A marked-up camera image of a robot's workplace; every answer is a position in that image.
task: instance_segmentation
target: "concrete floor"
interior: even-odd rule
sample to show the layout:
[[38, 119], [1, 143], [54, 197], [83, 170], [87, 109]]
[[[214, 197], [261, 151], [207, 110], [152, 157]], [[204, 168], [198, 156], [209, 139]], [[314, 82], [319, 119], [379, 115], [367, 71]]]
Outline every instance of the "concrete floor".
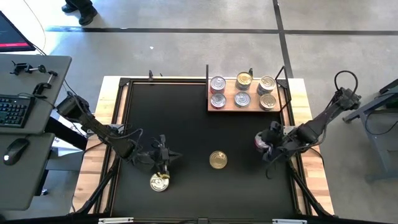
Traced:
[[[60, 11], [62, 0], [27, 2], [45, 28], [78, 26], [78, 13], [65, 15]], [[88, 26], [91, 28], [277, 29], [272, 0], [97, 0], [94, 5], [99, 16]], [[279, 0], [279, 6], [284, 29], [398, 30], [395, 0]], [[39, 47], [44, 45], [40, 26], [22, 1], [3, 0], [0, 9], [31, 41]], [[73, 58], [67, 80], [88, 100], [92, 111], [105, 75], [147, 75], [151, 69], [165, 76], [204, 76], [208, 63], [211, 75], [233, 76], [252, 67], [254, 75], [261, 77], [275, 75], [284, 64], [278, 34], [46, 32], [45, 36], [45, 52]], [[285, 38], [293, 76], [305, 79], [313, 115], [329, 102], [335, 88], [333, 77], [340, 70], [357, 74], [357, 94], [363, 96], [363, 103], [397, 78], [398, 35]], [[342, 77], [339, 84], [353, 86], [349, 77]], [[379, 168], [359, 121], [344, 124], [337, 118], [328, 127], [321, 151], [338, 216], [398, 222], [397, 180], [373, 184], [364, 181], [365, 174], [378, 172]], [[75, 177], [54, 175], [48, 181], [65, 180], [73, 184], [53, 194], [72, 192]], [[46, 197], [31, 206], [35, 216], [69, 212], [70, 198]], [[46, 203], [50, 202], [52, 207], [48, 208]], [[6, 216], [22, 218], [26, 213], [7, 212]]]

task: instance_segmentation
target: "clamp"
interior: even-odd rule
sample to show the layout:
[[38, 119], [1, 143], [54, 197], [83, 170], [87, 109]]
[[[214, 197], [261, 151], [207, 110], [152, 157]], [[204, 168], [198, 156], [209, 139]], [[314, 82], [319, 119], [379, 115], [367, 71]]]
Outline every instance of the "clamp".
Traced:
[[34, 95], [36, 98], [41, 98], [41, 99], [47, 98], [47, 97], [44, 96], [42, 93], [43, 93], [44, 89], [51, 89], [51, 87], [52, 87], [51, 84], [50, 84], [51, 79], [52, 79], [53, 77], [58, 76], [58, 73], [55, 72], [55, 71], [49, 71], [48, 73], [50, 74], [49, 80], [48, 80], [46, 83], [39, 83], [39, 84], [37, 84], [36, 87], [35, 87], [35, 89], [33, 90], [33, 95]]
[[14, 71], [10, 72], [10, 74], [19, 75], [20, 72], [25, 71], [26, 73], [31, 74], [33, 71], [39, 71], [41, 73], [46, 73], [47, 70], [44, 65], [39, 65], [37, 68], [34, 68], [28, 63], [15, 63], [14, 64]]

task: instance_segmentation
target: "wooden tray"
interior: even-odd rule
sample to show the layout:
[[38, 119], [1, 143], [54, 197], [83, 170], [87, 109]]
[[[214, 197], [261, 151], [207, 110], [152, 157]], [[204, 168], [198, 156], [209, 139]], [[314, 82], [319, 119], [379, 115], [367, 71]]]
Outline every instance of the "wooden tray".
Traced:
[[272, 92], [271, 95], [275, 97], [276, 99], [276, 104], [275, 107], [271, 110], [263, 110], [259, 106], [260, 102], [260, 95], [257, 94], [257, 86], [260, 82], [260, 79], [254, 79], [250, 85], [250, 88], [246, 90], [245, 92], [250, 95], [250, 105], [246, 108], [239, 108], [235, 105], [234, 102], [234, 96], [241, 90], [238, 90], [235, 87], [235, 82], [236, 79], [226, 79], [226, 86], [225, 86], [225, 92], [224, 96], [226, 98], [226, 104], [222, 109], [214, 109], [214, 107], [211, 106], [211, 96], [213, 94], [210, 92], [210, 85], [207, 89], [208, 91], [208, 103], [207, 103], [207, 110], [208, 111], [254, 111], [254, 112], [279, 112], [280, 111], [280, 104], [279, 104], [279, 95], [278, 95], [278, 90], [275, 88]]

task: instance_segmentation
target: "black keyboard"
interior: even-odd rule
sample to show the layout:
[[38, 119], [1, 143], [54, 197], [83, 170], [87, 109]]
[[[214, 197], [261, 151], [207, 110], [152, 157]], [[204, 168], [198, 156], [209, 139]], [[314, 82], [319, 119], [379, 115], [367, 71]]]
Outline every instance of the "black keyboard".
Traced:
[[23, 128], [34, 100], [31, 96], [0, 95], [0, 127]]

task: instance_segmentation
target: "black shoe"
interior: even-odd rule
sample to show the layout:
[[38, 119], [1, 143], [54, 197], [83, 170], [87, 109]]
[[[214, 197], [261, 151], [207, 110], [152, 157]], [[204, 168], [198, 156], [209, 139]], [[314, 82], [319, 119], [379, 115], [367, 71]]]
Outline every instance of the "black shoe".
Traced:
[[61, 10], [64, 13], [70, 13], [70, 12], [75, 12], [77, 10], [77, 8], [75, 6], [66, 4], [66, 5], [62, 6]]
[[87, 26], [93, 22], [94, 17], [98, 14], [95, 8], [92, 8], [89, 13], [81, 13], [81, 17], [79, 19], [79, 24], [82, 26]]

